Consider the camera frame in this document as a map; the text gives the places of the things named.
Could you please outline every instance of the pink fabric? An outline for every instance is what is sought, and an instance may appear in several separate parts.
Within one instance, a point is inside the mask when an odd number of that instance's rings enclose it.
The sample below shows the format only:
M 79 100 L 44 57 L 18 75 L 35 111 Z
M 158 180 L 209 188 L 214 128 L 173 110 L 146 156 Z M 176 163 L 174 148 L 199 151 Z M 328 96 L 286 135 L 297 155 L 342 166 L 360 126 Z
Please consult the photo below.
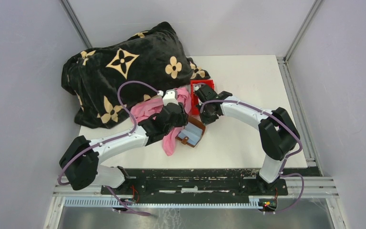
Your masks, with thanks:
M 189 113 L 192 109 L 190 93 L 184 87 L 176 89 L 176 92 L 177 101 L 183 103 L 185 112 Z M 162 107 L 162 98 L 151 99 L 133 106 L 131 108 L 131 114 L 137 119 L 137 122 L 140 122 L 154 113 L 159 113 L 162 110 Z M 175 138 L 181 130 L 183 130 L 183 127 L 176 127 L 168 135 L 163 137 L 162 147 L 166 155 L 171 156 L 174 153 L 174 149 L 176 148 Z

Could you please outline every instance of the red tray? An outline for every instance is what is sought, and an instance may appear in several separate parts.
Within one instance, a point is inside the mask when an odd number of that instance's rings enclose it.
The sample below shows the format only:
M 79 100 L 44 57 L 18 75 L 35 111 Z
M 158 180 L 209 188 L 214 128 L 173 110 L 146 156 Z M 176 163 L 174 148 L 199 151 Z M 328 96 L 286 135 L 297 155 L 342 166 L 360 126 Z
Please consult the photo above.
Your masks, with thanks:
M 214 81 L 213 80 L 192 80 L 190 81 L 190 93 L 192 96 L 192 114 L 193 115 L 199 115 L 200 111 L 198 110 L 198 108 L 196 107 L 196 105 L 198 105 L 198 98 L 197 96 L 194 94 L 194 84 L 198 84 L 198 83 L 205 83 L 208 86 L 210 86 L 212 89 L 214 89 Z

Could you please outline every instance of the white wall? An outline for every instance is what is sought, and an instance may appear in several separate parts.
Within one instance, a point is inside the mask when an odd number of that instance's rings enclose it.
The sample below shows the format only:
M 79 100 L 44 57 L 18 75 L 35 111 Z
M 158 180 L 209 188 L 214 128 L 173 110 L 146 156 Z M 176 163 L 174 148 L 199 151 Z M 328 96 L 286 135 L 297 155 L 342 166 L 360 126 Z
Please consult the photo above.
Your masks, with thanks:
M 43 226 L 79 129 L 62 65 L 83 48 L 58 0 L 0 0 L 0 229 Z
M 69 0 L 93 46 L 168 21 L 186 55 L 284 56 L 314 0 Z
M 366 1 L 324 1 L 289 69 L 351 228 L 366 228 Z

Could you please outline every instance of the purple cable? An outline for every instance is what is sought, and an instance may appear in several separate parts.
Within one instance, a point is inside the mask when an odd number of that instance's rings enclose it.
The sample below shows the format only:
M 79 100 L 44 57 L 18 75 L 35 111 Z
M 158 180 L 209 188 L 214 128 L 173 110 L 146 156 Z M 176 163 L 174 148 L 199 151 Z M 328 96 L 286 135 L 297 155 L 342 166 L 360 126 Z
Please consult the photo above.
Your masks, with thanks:
M 302 181 L 302 186 L 301 186 L 301 192 L 299 193 L 299 196 L 298 196 L 298 198 L 297 198 L 297 200 L 292 204 L 292 205 L 290 205 L 290 206 L 288 206 L 288 207 L 286 207 L 286 208 L 284 208 L 284 209 L 282 209 L 282 210 L 279 210 L 279 211 L 275 211 L 274 213 L 272 213 L 272 214 L 275 214 L 275 213 L 279 213 L 279 212 L 283 212 L 283 211 L 287 211 L 287 210 L 289 210 L 289 209 L 291 209 L 293 206 L 295 206 L 295 204 L 297 204 L 298 202 L 299 202 L 299 200 L 301 199 L 301 196 L 302 196 L 302 193 L 304 192 L 304 187 L 305 187 L 305 185 L 304 185 L 304 178 L 302 177 L 302 175 L 301 174 L 299 174 L 299 173 L 291 173 L 291 174 L 289 174 L 289 175 L 282 175 L 281 173 L 282 173 L 282 171 L 283 171 L 283 169 L 284 169 L 284 166 L 285 166 L 285 164 L 286 164 L 286 162 L 287 162 L 287 159 L 290 157 L 290 156 L 292 156 L 292 155 L 295 155 L 295 154 L 297 154 L 297 153 L 299 153 L 299 152 L 301 152 L 301 150 L 302 150 L 302 143 L 301 143 L 301 140 L 297 137 L 297 135 L 295 135 L 291 130 L 290 130 L 290 128 L 288 128 L 283 122 L 281 122 L 278 118 L 276 118 L 276 117 L 274 117 L 272 114 L 269 114 L 269 113 L 267 113 L 267 112 L 264 112 L 264 111 L 262 111 L 261 109 L 259 109 L 259 108 L 257 108 L 257 107 L 254 107 L 254 106 L 252 106 L 252 105 L 249 105 L 249 104 L 246 104 L 246 103 L 243 103 L 243 102 L 239 102 L 239 101 L 235 101 L 235 100 L 210 100 L 210 101 L 206 101 L 206 102 L 204 102 L 203 103 L 203 105 L 201 106 L 201 108 L 200 108 L 200 113 L 202 113 L 203 112 L 203 109 L 204 109 L 204 105 L 206 105 L 206 104 L 209 104 L 209 103 L 233 103 L 233 104 L 239 104 L 239 105 L 242 105 L 242 106 L 246 106 L 246 107 L 248 107 L 248 108 L 250 108 L 250 109 L 252 109 L 252 110 L 255 110 L 255 111 L 257 111 L 257 112 L 260 112 L 260 113 L 262 113 L 262 114 L 264 114 L 264 115 L 267 115 L 268 117 L 270 117 L 270 118 L 272 118 L 273 120 L 275 120 L 276 122 L 278 122 L 279 123 L 279 125 L 280 126 L 282 126 L 289 134 L 291 134 L 291 136 L 297 141 L 297 143 L 299 144 L 299 149 L 298 150 L 296 150 L 296 151 L 294 151 L 294 152 L 292 152 L 292 153 L 289 153 L 289 154 L 287 154 L 285 157 L 284 157 L 284 161 L 283 161 L 283 164 L 281 165 L 281 167 L 280 167 L 280 170 L 279 170 L 279 172 L 278 172 L 278 175 L 280 176 L 280 177 L 283 177 L 283 178 L 285 178 L 285 177 L 292 177 L 292 176 L 299 176 L 300 178 L 301 178 L 301 181 Z
M 122 101 L 121 101 L 121 97 L 120 97 L 120 91 L 121 91 L 121 89 L 125 86 L 125 85 L 127 85 L 127 84 L 131 84 L 131 83 L 139 83 L 139 84 L 142 84 L 142 85 L 144 85 L 144 86 L 147 86 L 147 87 L 149 87 L 149 88 L 151 88 L 152 90 L 154 90 L 157 94 L 158 94 L 158 91 L 155 89 L 155 88 L 153 88 L 152 86 L 150 86 L 149 84 L 147 84 L 147 83 L 144 83 L 144 82 L 141 82 L 141 81 L 137 81 L 137 80 L 131 80 L 131 81 L 127 81 L 127 82 L 125 82 L 125 83 L 123 83 L 123 84 L 121 84 L 121 86 L 119 87 L 119 89 L 118 89 L 118 91 L 117 91 L 117 98 L 118 98 L 118 100 L 119 100 L 119 103 L 120 103 L 120 105 L 123 107 L 123 109 L 127 112 L 127 114 L 131 117 L 131 119 L 132 119 L 132 121 L 134 122 L 134 127 L 131 129 L 131 131 L 130 132 L 128 132 L 128 133 L 125 133 L 125 134 L 123 134 L 123 135 L 119 135 L 119 136 L 116 136 L 116 137 L 112 137 L 112 138 L 109 138 L 109 139 L 107 139 L 107 140 L 104 140 L 104 141 L 102 141 L 101 143 L 102 144 L 106 144 L 106 143 L 108 143 L 108 142 L 111 142 L 111 141 L 114 141 L 114 140 L 117 140 L 117 139 L 120 139 L 120 138 L 122 138 L 122 137 L 126 137 L 126 136 L 128 136 L 129 134 L 132 134 L 136 129 L 137 129 L 137 126 L 138 126 L 138 124 L 137 124 L 137 120 L 135 119 L 135 117 L 131 114 L 131 112 L 127 109 L 127 107 L 125 107 L 124 106 L 124 104 L 122 104 Z M 90 146 L 90 147 L 88 147 L 88 148 L 86 148 L 86 149 L 84 149 L 84 150 L 82 150 L 81 152 L 79 152 L 77 155 L 75 155 L 65 166 L 64 166 L 64 168 L 62 169 L 62 171 L 61 171 L 61 173 L 60 173 L 60 175 L 58 176 L 58 179 L 57 179 L 57 181 L 58 181 L 58 184 L 59 185 L 62 185 L 62 186 L 64 186 L 64 185 L 68 185 L 69 184 L 69 182 L 65 182 L 65 183 L 63 183 L 62 181 L 61 181 L 61 178 L 62 178 L 62 176 L 65 174 L 65 171 L 68 169 L 68 167 L 76 160 L 76 159 L 78 159 L 80 156 L 82 156 L 84 153 L 86 153 L 86 152 L 88 152 L 89 150 L 91 150 L 91 149 L 93 149 L 93 148 L 95 148 L 95 147 L 98 147 L 100 145 L 100 143 L 96 143 L 96 144 L 94 144 L 94 145 L 92 145 L 92 146 Z M 148 213 L 148 212 L 137 212 L 137 211 L 134 211 L 134 210 L 132 210 L 131 208 L 129 208 L 129 207 L 127 207 L 123 202 L 121 202 L 120 201 L 120 199 L 116 196 L 116 194 L 113 192 L 113 190 L 111 190 L 111 188 L 110 187 L 108 187 L 108 186 L 106 186 L 109 190 L 110 190 L 110 192 L 111 192 L 111 194 L 113 194 L 113 196 L 114 197 L 116 197 L 116 199 L 121 203 L 121 205 L 123 205 L 126 209 L 128 209 L 130 212 L 128 212 L 128 211 L 123 211 L 122 213 L 131 213 L 131 214 L 137 214 L 137 215 L 140 215 L 140 216 L 149 216 L 149 215 L 151 215 L 150 213 Z

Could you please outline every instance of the purple hose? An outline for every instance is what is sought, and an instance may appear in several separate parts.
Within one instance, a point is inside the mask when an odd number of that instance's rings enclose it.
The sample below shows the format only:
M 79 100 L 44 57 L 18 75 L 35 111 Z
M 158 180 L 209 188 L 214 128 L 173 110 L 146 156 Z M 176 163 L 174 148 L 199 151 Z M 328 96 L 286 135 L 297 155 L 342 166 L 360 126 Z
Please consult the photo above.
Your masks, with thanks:
M 149 88 L 151 88 L 152 90 L 154 90 L 156 93 L 158 93 L 158 91 L 155 89 L 155 88 L 153 88 L 152 86 L 150 86 L 149 84 L 147 84 L 147 83 L 144 83 L 144 82 L 141 82 L 141 81 L 136 81 L 136 80 L 131 80 L 131 81 L 127 81 L 127 82 L 125 82 L 125 83 L 123 83 L 123 84 L 121 84 L 121 86 L 119 87 L 119 89 L 118 89 L 118 91 L 117 91 L 117 98 L 118 98 L 118 100 L 119 100 L 119 103 L 120 103 L 120 105 L 123 107 L 123 109 L 127 112 L 127 114 L 131 117 L 131 119 L 132 119 L 132 121 L 134 122 L 134 127 L 131 129 L 131 131 L 130 132 L 128 132 L 128 133 L 126 133 L 126 134 L 123 134 L 123 135 L 119 135 L 119 136 L 116 136 L 116 137 L 112 137 L 112 138 L 109 138 L 109 139 L 107 139 L 107 140 L 104 140 L 104 141 L 102 141 L 101 143 L 102 144 L 106 144 L 106 143 L 108 143 L 108 142 L 111 142 L 111 141 L 114 141 L 114 140 L 117 140 L 117 139 L 120 139 L 120 138 L 123 138 L 123 137 L 126 137 L 126 136 L 128 136 L 128 134 L 131 134 L 131 133 L 133 133 L 136 129 L 137 129 L 137 126 L 138 126 L 138 124 L 137 124 L 137 120 L 135 119 L 135 117 L 131 114 L 131 112 L 127 109 L 127 107 L 125 107 L 124 106 L 124 104 L 122 104 L 122 101 L 121 101 L 121 97 L 120 97 L 120 91 L 121 91 L 121 89 L 125 86 L 125 85 L 127 85 L 127 84 L 131 84 L 131 83 L 139 83 L 139 84 L 142 84 L 142 85 L 144 85 L 144 86 L 147 86 L 147 87 L 149 87 Z M 60 175 L 58 176 L 58 179 L 57 179 L 57 181 L 58 181 L 58 184 L 59 185 L 62 185 L 62 186 L 64 186 L 64 185 L 68 185 L 69 184 L 69 182 L 66 182 L 66 183 L 63 183 L 62 181 L 61 181 L 61 178 L 62 178 L 62 176 L 65 174 L 65 171 L 68 169 L 68 167 L 76 160 L 76 159 L 78 159 L 80 156 L 82 156 L 84 153 L 86 153 L 86 152 L 88 152 L 89 150 L 91 150 L 91 149 L 93 149 L 93 148 L 95 148 L 95 147 L 98 147 L 100 145 L 100 143 L 96 143 L 96 144 L 94 144 L 94 145 L 92 145 L 92 146 L 90 146 L 90 147 L 88 147 L 88 148 L 86 148 L 86 149 L 84 149 L 84 150 L 82 150 L 81 152 L 79 152 L 77 155 L 75 155 L 65 166 L 64 166 L 64 168 L 62 169 L 62 171 L 61 171 L 61 173 L 60 173 Z M 128 211 L 124 211 L 124 212 L 122 212 L 122 213 L 131 213 L 131 214 L 137 214 L 137 215 L 140 215 L 140 216 L 149 216 L 149 215 L 151 215 L 150 213 L 148 213 L 148 212 L 137 212 L 137 211 L 134 211 L 134 210 L 132 210 L 131 208 L 129 208 L 128 206 L 126 206 L 123 202 L 121 202 L 120 201 L 120 199 L 116 196 L 116 194 L 113 192 L 113 190 L 110 188 L 110 187 L 108 187 L 107 186 L 107 188 L 109 189 L 109 191 L 111 192 L 111 194 L 114 196 L 114 197 L 116 197 L 116 199 L 120 202 L 120 204 L 121 205 L 123 205 L 126 209 L 128 209 L 130 212 L 128 212 Z
M 302 186 L 301 186 L 301 192 L 299 193 L 299 196 L 298 196 L 298 198 L 296 199 L 296 201 L 292 204 L 292 205 L 290 205 L 290 206 L 288 206 L 288 207 L 286 207 L 286 208 L 284 208 L 284 209 L 282 209 L 282 210 L 279 210 L 279 211 L 275 211 L 275 212 L 272 212 L 272 213 L 269 213 L 269 214 L 276 214 L 276 213 L 280 213 L 280 212 L 283 212 L 283 211 L 287 211 L 287 210 L 289 210 L 289 209 L 291 209 L 292 207 L 294 207 L 298 202 L 299 202 L 299 200 L 301 199 L 301 196 L 302 196 L 302 194 L 303 194 L 303 192 L 304 192 L 304 187 L 305 187 L 305 184 L 304 184 L 304 178 L 302 177 L 302 175 L 301 174 L 299 174 L 299 173 L 291 173 L 291 174 L 289 174 L 289 175 L 282 175 L 281 173 L 282 173 L 282 171 L 283 171 L 283 169 L 284 169 L 284 166 L 285 166 L 285 164 L 286 164 L 286 162 L 287 162 L 287 159 L 289 158 L 289 157 L 291 157 L 292 155 L 295 155 L 295 154 L 297 154 L 297 153 L 299 153 L 299 152 L 301 152 L 301 150 L 302 150 L 302 143 L 301 143 L 301 140 L 290 130 L 290 128 L 288 128 L 283 122 L 281 122 L 278 118 L 276 118 L 276 117 L 274 117 L 272 114 L 269 114 L 269 113 L 267 113 L 267 112 L 264 112 L 264 111 L 262 111 L 261 109 L 259 109 L 259 108 L 257 108 L 257 107 L 254 107 L 254 106 L 252 106 L 252 105 L 249 105 L 249 104 L 246 104 L 246 103 L 242 103 L 242 102 L 239 102 L 239 101 L 235 101 L 235 100 L 210 100 L 210 101 L 206 101 L 206 102 L 204 102 L 203 103 L 203 105 L 201 106 L 201 108 L 200 108 L 200 113 L 202 113 L 203 112 L 203 109 L 204 109 L 204 105 L 206 105 L 206 104 L 208 104 L 208 103 L 234 103 L 234 104 L 239 104 L 239 105 L 242 105 L 242 106 L 246 106 L 246 107 L 248 107 L 248 108 L 250 108 L 250 109 L 252 109 L 252 110 L 255 110 L 255 111 L 257 111 L 257 112 L 260 112 L 260 113 L 262 113 L 262 114 L 264 114 L 264 115 L 267 115 L 268 117 L 270 117 L 270 118 L 272 118 L 273 120 L 275 120 L 276 122 L 278 122 L 279 123 L 279 125 L 280 126 L 282 126 L 289 134 L 291 134 L 291 136 L 297 141 L 297 143 L 299 144 L 299 149 L 298 150 L 296 150 L 296 151 L 294 151 L 294 152 L 292 152 L 292 153 L 289 153 L 289 154 L 287 154 L 287 155 L 285 155 L 285 157 L 284 157 L 284 161 L 283 161 L 283 164 L 281 165 L 281 167 L 280 167 L 280 170 L 279 170 L 279 172 L 278 172 L 278 175 L 280 176 L 280 177 L 283 177 L 283 178 L 285 178 L 285 177 L 292 177 L 292 176 L 299 176 L 300 178 L 301 178 L 301 182 L 302 182 Z

